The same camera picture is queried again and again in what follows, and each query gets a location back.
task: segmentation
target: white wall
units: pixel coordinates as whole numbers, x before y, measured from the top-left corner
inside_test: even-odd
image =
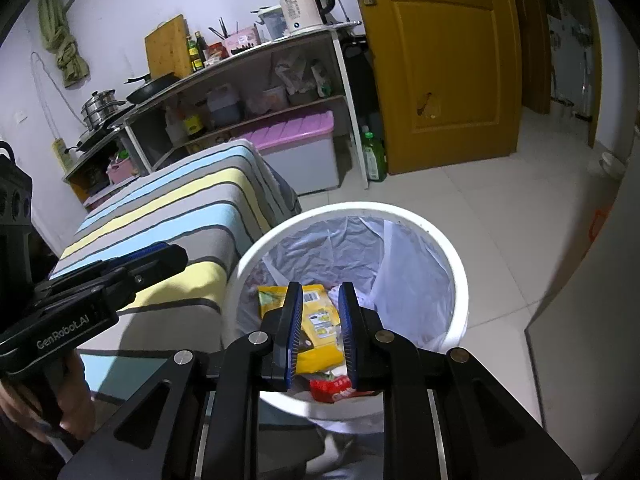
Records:
[[[608,0],[593,0],[593,4],[602,54],[596,140],[626,160],[638,106],[638,47]]]
[[[357,0],[342,1],[348,16],[359,20]],[[247,27],[256,17],[251,10],[277,3],[278,0],[76,0],[67,17],[80,53],[89,63],[91,81],[69,92],[72,102],[79,110],[92,91],[115,88],[116,97],[124,99],[139,86],[132,88],[124,81],[148,72],[144,39],[161,22],[183,14],[191,34],[199,30],[205,40],[215,43],[217,37],[207,27],[220,30],[220,16],[228,30],[235,29],[236,22],[241,28]],[[344,20],[337,4],[332,15]]]
[[[0,47],[0,137],[11,144],[18,166],[33,179],[33,224],[51,249],[60,254],[86,212],[62,181],[64,172],[51,148],[53,136],[31,78],[31,49],[21,16]],[[27,118],[16,124],[14,113],[18,110],[23,110]]]
[[[357,0],[342,0],[350,19],[360,20]],[[67,13],[79,52],[89,63],[90,78],[78,88],[63,89],[76,113],[93,91],[115,88],[123,100],[136,86],[124,81],[148,72],[144,38],[159,23],[183,14],[190,32],[200,30],[213,43],[216,36],[207,27],[219,29],[224,17],[229,30],[249,26],[255,15],[250,11],[277,4],[278,0],[76,0]],[[344,21],[339,5],[332,15]],[[30,52],[36,50],[45,61],[56,82],[62,85],[54,55],[42,47],[38,9],[32,0],[15,23],[0,48],[0,128],[2,136],[14,145],[23,168],[34,180],[34,216],[40,219],[39,230],[51,233],[52,248],[63,248],[84,216],[84,210],[71,188],[62,182],[62,168],[50,147],[52,135],[37,101],[30,70]],[[67,146],[78,142],[81,126],[71,116],[47,77],[40,71],[54,120]],[[14,114],[23,110],[28,118],[16,125]]]

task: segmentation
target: shelf board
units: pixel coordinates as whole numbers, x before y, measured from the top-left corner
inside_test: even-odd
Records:
[[[279,110],[277,112],[270,112],[268,114],[264,114],[258,117],[252,117],[251,119],[247,119],[245,121],[242,121],[240,123],[236,123],[236,124],[232,124],[231,126],[224,126],[223,128],[218,128],[217,130],[213,130],[212,132],[209,132],[207,134],[201,135],[199,137],[196,137],[195,139],[190,139],[187,142],[184,142],[182,144],[180,144],[180,146],[175,146],[174,148],[170,149],[168,152],[166,152],[163,156],[160,157],[160,159],[158,159],[158,161],[153,165],[152,169],[153,171],[155,171],[157,168],[159,168],[162,163],[164,163],[164,161],[166,161],[169,156],[171,156],[171,154],[173,152],[175,152],[175,150],[179,150],[180,148],[185,148],[187,146],[189,146],[190,144],[196,144],[198,142],[201,142],[204,139],[209,139],[211,137],[215,137],[219,134],[224,134],[226,132],[230,132],[231,130],[235,130],[236,128],[242,128],[243,126],[247,126],[249,124],[254,124],[254,123],[258,123],[260,121],[263,121],[265,119],[269,119],[272,117],[276,117],[282,114],[286,114],[288,112],[293,112],[295,110],[301,110],[302,108],[307,108],[309,106],[314,106],[314,105],[321,105],[323,103],[330,103],[332,101],[337,101],[339,99],[343,99],[344,95],[343,94],[336,94],[336,95],[332,95],[330,97],[325,97],[323,99],[316,99],[315,101],[312,101],[310,103],[305,103],[303,105],[295,105],[295,106],[290,106],[289,108],[285,108],[284,110]]]

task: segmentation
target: frying pan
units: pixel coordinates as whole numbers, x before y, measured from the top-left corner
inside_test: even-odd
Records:
[[[157,79],[151,79],[151,74],[143,75],[142,77],[136,77],[133,79],[129,79],[125,81],[127,83],[135,83],[136,81],[145,80],[146,84],[143,84],[140,88],[136,89],[136,91],[132,92],[127,96],[127,101],[133,103],[135,105],[139,105],[143,103],[151,96],[156,95],[158,92],[161,92],[165,88],[171,86],[177,81],[180,81],[180,78],[175,75],[173,72],[169,72],[163,76],[160,76]]]

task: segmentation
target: stainless steel pot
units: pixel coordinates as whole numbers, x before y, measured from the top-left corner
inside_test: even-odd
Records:
[[[91,98],[82,105],[82,118],[89,130],[99,130],[104,121],[118,113],[118,108],[125,101],[116,101],[115,90],[93,92]]]

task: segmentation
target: kitchen shelf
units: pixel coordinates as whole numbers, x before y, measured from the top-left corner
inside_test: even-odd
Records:
[[[252,117],[251,119],[247,119],[242,121],[241,123],[232,124],[231,126],[225,126],[224,128],[218,128],[217,130],[213,130],[207,134],[196,137],[195,139],[190,139],[187,142],[180,144],[179,146],[174,146],[168,152],[166,152],[163,156],[161,156],[158,161],[153,165],[152,169],[157,170],[162,164],[175,152],[175,150],[179,150],[181,148],[185,148],[190,144],[197,144],[198,142],[202,142],[204,139],[209,139],[211,137],[215,137],[219,134],[224,134],[226,132],[230,132],[231,130],[235,130],[236,128],[241,128],[242,126],[247,126],[248,124],[258,123],[262,120],[269,119],[272,117],[276,117],[282,114],[286,114],[288,112],[293,112],[295,110],[300,110],[302,108],[307,108],[309,106],[321,105],[323,103],[330,103],[332,101],[337,101],[339,99],[344,99],[343,94],[336,94],[330,97],[325,97],[322,99],[316,99],[315,101],[311,101],[310,103],[305,103],[302,105],[290,106],[289,108],[285,108],[284,110],[278,110],[277,112],[270,112],[268,114],[264,114],[258,117]]]
[[[124,131],[121,131],[120,128],[111,130],[107,135],[101,138],[78,158],[76,163],[65,173],[65,176],[62,177],[62,180],[64,180],[65,182],[69,182],[69,177],[71,177],[76,171],[84,166],[89,161],[89,159],[92,158],[92,156],[98,153],[101,149],[103,149],[107,144],[109,144],[113,139],[115,139],[123,132]]]
[[[190,88],[191,86],[201,83],[204,80],[212,77],[214,75],[218,75],[225,70],[229,70],[238,64],[243,63],[246,60],[251,59],[255,54],[260,52],[268,52],[268,51],[277,51],[284,48],[289,48],[294,44],[306,43],[307,41],[314,41],[314,37],[317,34],[323,34],[327,32],[331,32],[333,30],[339,30],[342,28],[353,28],[360,25],[361,22],[345,22],[345,23],[336,23],[335,25],[323,25],[321,27],[311,27],[305,30],[301,30],[295,34],[290,34],[289,36],[284,36],[283,38],[278,38],[274,41],[266,41],[260,45],[254,46],[253,48],[249,48],[243,52],[235,54],[233,56],[227,57],[226,59],[221,60],[215,65],[208,66],[202,70],[198,70],[191,75],[188,75],[185,78],[180,79],[180,81],[175,82],[171,86],[168,86],[161,92],[151,96],[149,99],[137,105],[133,110],[124,114],[121,118],[116,120],[113,124],[124,124],[125,122],[131,124],[136,117],[144,112],[151,110],[158,106],[161,102],[165,101],[167,98],[178,94]]]

